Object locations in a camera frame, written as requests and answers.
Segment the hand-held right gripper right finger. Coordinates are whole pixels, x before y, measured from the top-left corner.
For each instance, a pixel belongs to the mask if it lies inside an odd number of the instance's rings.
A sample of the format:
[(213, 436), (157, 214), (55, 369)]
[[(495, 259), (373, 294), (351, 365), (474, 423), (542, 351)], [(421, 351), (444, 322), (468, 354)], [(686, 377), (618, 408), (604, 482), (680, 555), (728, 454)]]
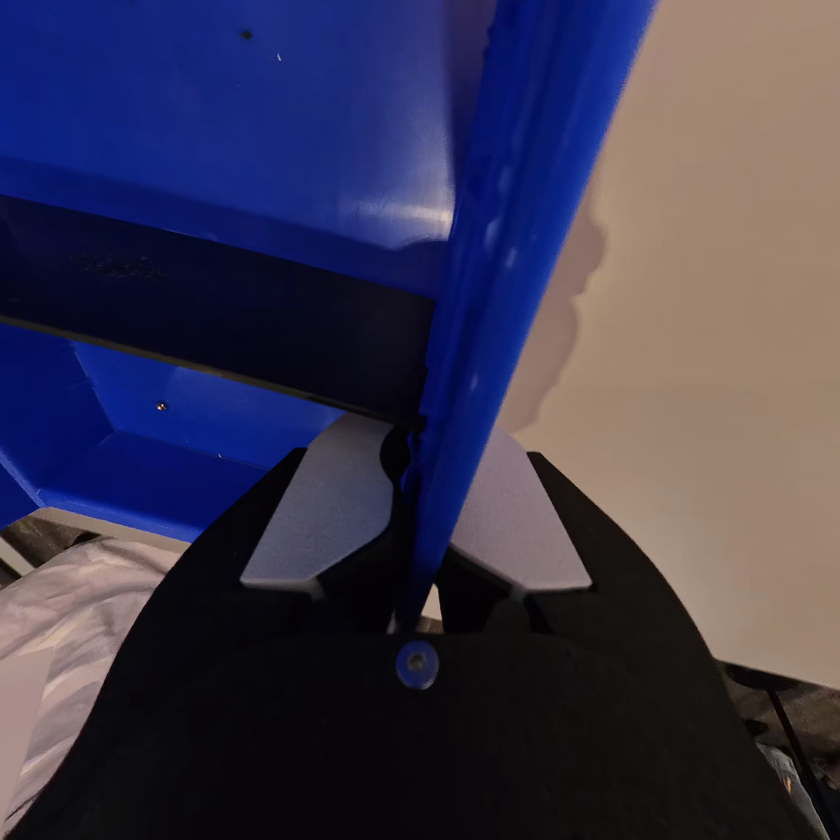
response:
[(495, 426), (441, 565), (442, 611), (592, 584), (526, 450)]

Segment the person's white shirt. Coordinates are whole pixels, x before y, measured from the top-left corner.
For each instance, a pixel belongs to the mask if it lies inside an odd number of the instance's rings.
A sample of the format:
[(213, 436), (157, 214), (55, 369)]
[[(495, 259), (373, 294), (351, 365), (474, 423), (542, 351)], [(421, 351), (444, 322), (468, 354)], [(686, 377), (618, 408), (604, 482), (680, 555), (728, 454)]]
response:
[(43, 650), (52, 654), (3, 835), (67, 756), (132, 625), (182, 554), (98, 538), (2, 589), (2, 664)]

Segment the black bin divider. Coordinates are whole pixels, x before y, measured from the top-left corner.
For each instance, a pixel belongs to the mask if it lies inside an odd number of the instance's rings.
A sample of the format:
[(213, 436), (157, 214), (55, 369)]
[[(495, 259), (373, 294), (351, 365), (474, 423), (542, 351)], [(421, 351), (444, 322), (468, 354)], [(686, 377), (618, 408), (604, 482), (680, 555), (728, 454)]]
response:
[(3, 323), (424, 429), (431, 298), (24, 198), (1, 210)]

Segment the blue plastic bin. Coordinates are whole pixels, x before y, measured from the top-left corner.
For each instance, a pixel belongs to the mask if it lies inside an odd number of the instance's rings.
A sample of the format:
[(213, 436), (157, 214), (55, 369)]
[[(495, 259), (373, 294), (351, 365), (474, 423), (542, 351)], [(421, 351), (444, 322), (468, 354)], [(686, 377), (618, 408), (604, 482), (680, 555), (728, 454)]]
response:
[[(655, 6), (2, 2), (2, 196), (434, 301), (363, 627), (419, 614)], [(346, 413), (2, 322), (2, 526), (193, 541)]]

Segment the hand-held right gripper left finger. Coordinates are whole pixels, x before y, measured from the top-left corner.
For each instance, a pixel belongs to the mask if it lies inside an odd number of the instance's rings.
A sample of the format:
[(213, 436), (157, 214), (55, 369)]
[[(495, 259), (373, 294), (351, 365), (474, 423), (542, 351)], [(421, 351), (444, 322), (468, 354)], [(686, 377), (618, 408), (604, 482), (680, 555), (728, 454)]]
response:
[(346, 413), (310, 443), (240, 576), (258, 591), (334, 597), (341, 563), (369, 548), (392, 519), (398, 427)]

